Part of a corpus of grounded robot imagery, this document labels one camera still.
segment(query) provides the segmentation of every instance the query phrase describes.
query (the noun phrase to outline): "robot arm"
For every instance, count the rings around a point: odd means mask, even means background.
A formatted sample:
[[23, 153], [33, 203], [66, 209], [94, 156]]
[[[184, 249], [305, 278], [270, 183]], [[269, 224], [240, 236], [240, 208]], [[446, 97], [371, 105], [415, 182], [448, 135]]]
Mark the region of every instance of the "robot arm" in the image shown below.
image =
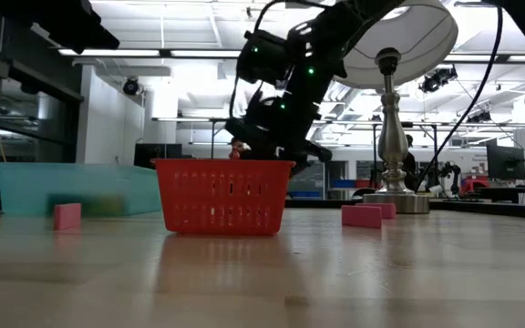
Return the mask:
[[450, 174], [453, 173], [453, 183], [451, 184], [451, 193], [453, 195], [459, 194], [459, 174], [461, 174], [461, 168], [457, 165], [451, 165], [449, 162], [445, 163], [443, 169], [438, 173], [440, 178], [450, 178]]
[[231, 118], [226, 129], [246, 142], [257, 158], [295, 161], [293, 174], [307, 167], [308, 155], [330, 160], [331, 151], [305, 139], [314, 120], [321, 118], [317, 104], [335, 75], [346, 77], [343, 59], [351, 48], [402, 1], [339, 2], [293, 27], [286, 39], [261, 29], [247, 32], [248, 41], [238, 58], [238, 77], [286, 89], [270, 104], [261, 102], [261, 94], [255, 95], [246, 115]]

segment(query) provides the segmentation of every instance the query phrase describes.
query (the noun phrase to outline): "computer monitor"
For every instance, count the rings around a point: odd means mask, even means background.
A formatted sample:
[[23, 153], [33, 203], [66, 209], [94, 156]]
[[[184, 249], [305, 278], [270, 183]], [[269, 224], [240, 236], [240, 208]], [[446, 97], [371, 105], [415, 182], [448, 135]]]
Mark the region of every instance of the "computer monitor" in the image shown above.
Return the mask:
[[499, 146], [487, 148], [491, 179], [525, 179], [524, 150]]

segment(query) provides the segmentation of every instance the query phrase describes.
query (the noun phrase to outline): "white lampshade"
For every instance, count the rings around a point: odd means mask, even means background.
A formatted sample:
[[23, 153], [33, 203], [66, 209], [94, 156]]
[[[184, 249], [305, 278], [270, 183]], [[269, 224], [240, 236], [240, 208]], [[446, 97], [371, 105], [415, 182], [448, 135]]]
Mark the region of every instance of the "white lampshade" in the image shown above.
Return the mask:
[[384, 79], [375, 62], [376, 55], [393, 47], [402, 56], [394, 74], [399, 86], [441, 63], [453, 49], [457, 36], [457, 22], [438, 0], [406, 0], [365, 33], [345, 57], [347, 78], [336, 79], [349, 87], [382, 87]]

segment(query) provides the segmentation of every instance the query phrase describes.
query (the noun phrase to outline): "lamp base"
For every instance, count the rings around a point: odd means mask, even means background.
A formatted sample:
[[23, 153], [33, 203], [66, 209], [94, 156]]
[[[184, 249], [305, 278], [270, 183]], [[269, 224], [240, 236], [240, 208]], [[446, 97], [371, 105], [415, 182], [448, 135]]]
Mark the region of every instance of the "lamp base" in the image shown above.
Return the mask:
[[428, 197], [403, 194], [370, 194], [364, 195], [364, 204], [394, 203], [399, 214], [429, 214]]

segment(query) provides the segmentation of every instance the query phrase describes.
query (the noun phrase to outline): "black cable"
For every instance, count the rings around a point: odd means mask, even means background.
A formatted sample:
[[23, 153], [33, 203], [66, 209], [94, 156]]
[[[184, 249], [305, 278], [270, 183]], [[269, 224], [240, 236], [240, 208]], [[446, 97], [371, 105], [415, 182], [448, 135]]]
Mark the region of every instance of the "black cable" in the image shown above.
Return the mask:
[[[459, 83], [459, 85], [461, 86], [461, 88], [463, 89], [463, 91], [465, 91], [465, 94], [468, 95], [469, 98], [470, 98], [471, 100], [473, 100], [473, 96], [471, 96], [471, 94], [469, 93], [469, 91], [467, 91], [467, 89], [466, 89], [465, 87], [463, 87], [463, 85], [461, 84], [461, 81], [459, 81], [458, 79], [456, 79], [456, 81], [457, 81], [457, 83]], [[484, 110], [479, 104], [476, 103], [475, 105], [476, 105], [479, 109]], [[495, 124], [495, 126], [496, 126], [497, 128], [499, 128], [499, 129], [501, 130], [501, 132], [505, 133], [505, 134], [508, 136], [508, 138], [510, 138], [511, 141], [513, 141], [513, 143], [514, 143], [516, 146], [520, 147], [520, 148], [521, 148], [522, 150], [524, 150], [524, 152], [525, 152], [525, 148], [522, 147], [521, 144], [520, 144], [518, 141], [516, 141], [516, 139], [514, 139], [508, 131], [506, 131], [505, 129], [503, 129], [503, 128], [499, 125], [498, 122], [494, 121], [493, 119], [490, 119], [490, 121], [491, 121], [491, 123]]]
[[[261, 14], [258, 16], [258, 18], [256, 19], [256, 23], [254, 24], [254, 32], [258, 31], [259, 27], [261, 26], [261, 23], [263, 22], [263, 17], [264, 17], [264, 14], [266, 14], [266, 12], [274, 5], [276, 4], [280, 4], [280, 3], [286, 3], [286, 2], [290, 2], [290, 3], [296, 3], [296, 4], [300, 4], [300, 5], [309, 5], [309, 6], [313, 6], [313, 7], [317, 7], [317, 8], [323, 8], [323, 9], [327, 9], [330, 7], [330, 5], [321, 5], [321, 4], [316, 4], [316, 3], [312, 3], [312, 2], [309, 2], [309, 1], [304, 1], [304, 0], [273, 0], [271, 1], [270, 3], [266, 4], [262, 10], [261, 10]], [[238, 60], [236, 60], [236, 78], [234, 79], [234, 89], [232, 90], [232, 95], [230, 96], [230, 108], [229, 108], [229, 116], [230, 118], [233, 118], [234, 115], [233, 115], [233, 111], [234, 111], [234, 100], [236, 100], [236, 88], [238, 87]]]
[[435, 163], [435, 161], [437, 160], [438, 154], [447, 145], [448, 141], [451, 140], [451, 137], [453, 136], [455, 131], [458, 129], [458, 127], [461, 125], [461, 123], [463, 123], [463, 120], [465, 120], [465, 118], [468, 116], [471, 109], [473, 109], [475, 105], [477, 104], [478, 99], [481, 96], [481, 93], [483, 92], [483, 87], [488, 82], [489, 74], [491, 73], [491, 69], [493, 68], [493, 63], [495, 63], [496, 61], [496, 56], [498, 54], [498, 49], [499, 49], [499, 43], [501, 42], [502, 31], [503, 31], [503, 10], [501, 9], [501, 7], [498, 7], [498, 31], [496, 33], [496, 41], [495, 41], [495, 44], [493, 45], [493, 50], [491, 50], [491, 57], [489, 58], [488, 68], [486, 69], [485, 75], [483, 76], [483, 79], [481, 80], [481, 83], [479, 84], [478, 92], [475, 94], [475, 97], [473, 97], [471, 104], [469, 105], [465, 113], [463, 113], [463, 115], [461, 116], [461, 118], [459, 119], [455, 127], [453, 127], [453, 129], [451, 129], [451, 131], [448, 133], [448, 136], [445, 138], [441, 146], [438, 148], [437, 152], [435, 153], [435, 156], [433, 156], [433, 159], [428, 163], [427, 168], [425, 169], [423, 174], [420, 177], [418, 177], [418, 181], [417, 181], [418, 186], [422, 183], [423, 179], [425, 178], [425, 176], [428, 174], [431, 167], [433, 166], [433, 163]]

